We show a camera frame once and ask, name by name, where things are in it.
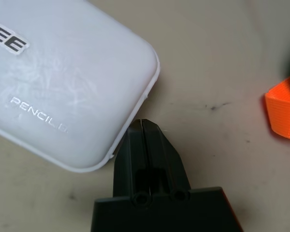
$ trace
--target orange plastic cup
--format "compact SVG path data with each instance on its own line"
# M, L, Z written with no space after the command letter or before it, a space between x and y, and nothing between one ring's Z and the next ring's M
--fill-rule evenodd
M290 77L265 94L272 130L290 139Z

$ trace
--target clip jaw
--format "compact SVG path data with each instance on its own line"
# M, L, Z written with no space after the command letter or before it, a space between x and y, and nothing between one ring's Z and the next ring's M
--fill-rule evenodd
M242 232L222 188L191 190L181 158L158 125L128 128L114 170L113 198L96 200L92 232Z

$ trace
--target white rounded edge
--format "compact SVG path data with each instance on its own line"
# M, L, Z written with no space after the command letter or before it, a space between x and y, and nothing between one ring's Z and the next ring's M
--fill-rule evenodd
M42 158L44 158L44 159L56 164L57 166L59 166L59 167L61 167L63 169L66 169L68 171L71 171L71 172L88 173L88 172L92 172L92 171L95 171L95 170L101 168L102 166L104 166L108 162L108 160L110 160L112 157L114 157L113 152L115 151L115 149L116 149L117 145L119 144L121 138L124 136L126 130L128 129L129 125L131 124L132 120L134 119L136 113L139 111L141 105L143 104L144 100L147 98L150 90L152 89L153 85L155 84L155 82L158 79L158 76L159 76L159 73L160 73L160 61L159 61L158 55L157 55L156 51L154 50L154 48L152 46L151 46L151 48L154 51L154 53L156 55L156 58L157 58L157 70L156 70L156 73L154 74L153 78L149 82L149 85L146 87L144 93L141 95L141 98L137 102L135 108L133 109L132 113L128 117L128 120L126 121L126 123L122 127L121 131L119 132L118 136L116 137L113 145L111 146L111 148L107 152L106 156L103 158L103 160L100 163L96 164L95 166L90 167L90 168L73 168L71 166L68 166L68 165L58 161L55 158L52 158L49 155L46 155L42 151L40 151L40 150L36 149L35 147L23 142L22 140L20 140L20 139L16 138L15 136L5 132L2 129L0 129L0 135L2 137L6 138L6 139L18 144L19 146L24 147L25 149L35 153L36 155L38 155L38 156L40 156L40 157L42 157Z

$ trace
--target desk surface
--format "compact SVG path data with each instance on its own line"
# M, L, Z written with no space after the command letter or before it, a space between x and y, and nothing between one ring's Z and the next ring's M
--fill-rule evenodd
M290 141L262 95L290 63L290 0L92 0L150 42L161 75L138 118L157 123L191 186L222 186L245 232L290 232ZM0 137L0 232L88 232L114 160L65 171Z

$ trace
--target plastic case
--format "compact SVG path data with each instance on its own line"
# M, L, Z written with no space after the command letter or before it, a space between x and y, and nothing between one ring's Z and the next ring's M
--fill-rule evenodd
M146 41L84 0L0 0L0 135L73 172L112 156L158 78Z

